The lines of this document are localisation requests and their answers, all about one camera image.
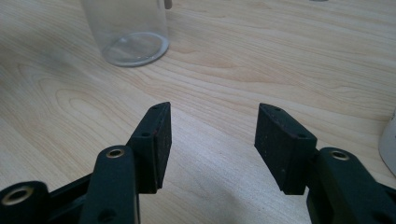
table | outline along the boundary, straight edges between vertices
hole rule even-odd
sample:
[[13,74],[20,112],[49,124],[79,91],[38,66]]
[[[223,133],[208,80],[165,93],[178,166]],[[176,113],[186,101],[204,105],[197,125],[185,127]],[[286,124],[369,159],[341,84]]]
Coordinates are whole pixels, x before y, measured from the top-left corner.
[[253,146],[259,103],[282,107],[318,148],[354,153],[396,188],[377,145],[396,106],[396,2],[174,0],[170,48],[119,68],[99,55],[77,0],[0,4],[0,188],[54,190],[172,104],[163,189],[142,223],[309,223]]

screw hole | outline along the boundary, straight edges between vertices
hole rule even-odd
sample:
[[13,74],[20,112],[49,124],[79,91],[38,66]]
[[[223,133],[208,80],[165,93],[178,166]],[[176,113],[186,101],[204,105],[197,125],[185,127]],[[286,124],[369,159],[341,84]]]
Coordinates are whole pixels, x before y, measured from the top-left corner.
[[109,152],[107,152],[106,156],[110,159],[118,158],[121,157],[125,151],[123,149],[113,149]]
[[28,199],[33,194],[34,189],[29,186],[22,186],[12,190],[1,201],[3,205],[14,205]]
[[392,219],[387,214],[382,212],[374,212],[373,218],[379,223],[392,223]]
[[346,153],[344,153],[344,152],[341,152],[341,151],[334,150],[334,151],[331,151],[330,154],[332,154],[333,158],[335,158],[337,160],[340,160],[340,161],[349,160],[348,155]]
[[116,214],[116,212],[114,210],[105,209],[99,214],[98,221],[100,223],[108,223],[108,222],[111,222],[112,220],[114,220],[116,215],[117,214]]

clear plastic cup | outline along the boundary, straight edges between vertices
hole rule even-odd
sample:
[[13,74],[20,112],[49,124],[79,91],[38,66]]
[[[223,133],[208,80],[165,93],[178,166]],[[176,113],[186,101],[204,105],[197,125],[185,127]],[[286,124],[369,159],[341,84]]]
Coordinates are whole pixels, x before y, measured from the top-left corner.
[[105,60],[116,66],[154,62],[168,49],[170,0],[80,0]]

wooden surface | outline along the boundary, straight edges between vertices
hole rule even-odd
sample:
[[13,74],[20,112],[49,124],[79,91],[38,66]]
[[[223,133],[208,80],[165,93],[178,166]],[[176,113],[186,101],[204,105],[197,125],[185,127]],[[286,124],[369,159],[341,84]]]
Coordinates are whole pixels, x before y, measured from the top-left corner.
[[259,103],[396,188],[377,149],[396,106],[395,1],[174,0],[166,16],[167,53],[118,68],[78,0],[0,3],[0,189],[90,173],[165,101],[173,145],[142,223],[310,222],[305,197],[283,195],[253,146]]

light wood tabletop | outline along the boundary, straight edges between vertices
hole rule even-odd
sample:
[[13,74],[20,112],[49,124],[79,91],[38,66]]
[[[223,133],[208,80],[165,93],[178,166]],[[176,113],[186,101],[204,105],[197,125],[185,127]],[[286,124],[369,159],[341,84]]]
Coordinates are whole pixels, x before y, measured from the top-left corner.
[[396,178],[378,139],[396,106],[396,2],[174,0],[170,47],[120,68],[100,56],[78,0],[0,3],[0,189],[49,190],[123,145],[146,111],[172,104],[163,189],[141,195],[142,223],[309,223],[253,146],[259,103]]

